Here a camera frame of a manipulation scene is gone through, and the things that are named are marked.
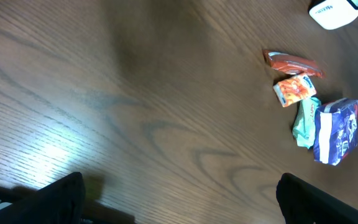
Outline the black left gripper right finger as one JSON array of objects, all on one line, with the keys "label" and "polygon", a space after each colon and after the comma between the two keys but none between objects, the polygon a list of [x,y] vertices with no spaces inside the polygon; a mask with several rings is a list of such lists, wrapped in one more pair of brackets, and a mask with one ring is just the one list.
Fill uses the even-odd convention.
[{"label": "black left gripper right finger", "polygon": [[290,173],[278,181],[276,198],[286,224],[358,224],[358,210]]}]

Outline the pink purple snack bag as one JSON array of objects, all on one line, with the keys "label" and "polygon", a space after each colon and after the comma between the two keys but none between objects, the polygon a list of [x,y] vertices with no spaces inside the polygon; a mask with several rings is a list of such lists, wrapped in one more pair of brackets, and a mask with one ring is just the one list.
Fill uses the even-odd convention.
[{"label": "pink purple snack bag", "polygon": [[319,106],[315,113],[314,159],[338,165],[358,145],[358,100],[341,98]]}]

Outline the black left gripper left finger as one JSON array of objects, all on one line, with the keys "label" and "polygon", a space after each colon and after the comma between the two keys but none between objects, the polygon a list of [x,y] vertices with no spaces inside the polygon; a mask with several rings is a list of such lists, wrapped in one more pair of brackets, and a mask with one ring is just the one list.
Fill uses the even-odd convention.
[{"label": "black left gripper left finger", "polygon": [[77,224],[85,202],[80,172],[66,177],[0,210],[0,224]]}]

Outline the orange Kleenex tissue pack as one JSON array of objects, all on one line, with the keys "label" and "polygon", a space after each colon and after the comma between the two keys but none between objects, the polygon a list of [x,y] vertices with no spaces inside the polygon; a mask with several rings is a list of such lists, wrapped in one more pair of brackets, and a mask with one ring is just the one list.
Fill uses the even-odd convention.
[{"label": "orange Kleenex tissue pack", "polygon": [[316,88],[309,76],[305,74],[279,81],[273,86],[273,90],[283,107],[288,107],[316,94]]}]

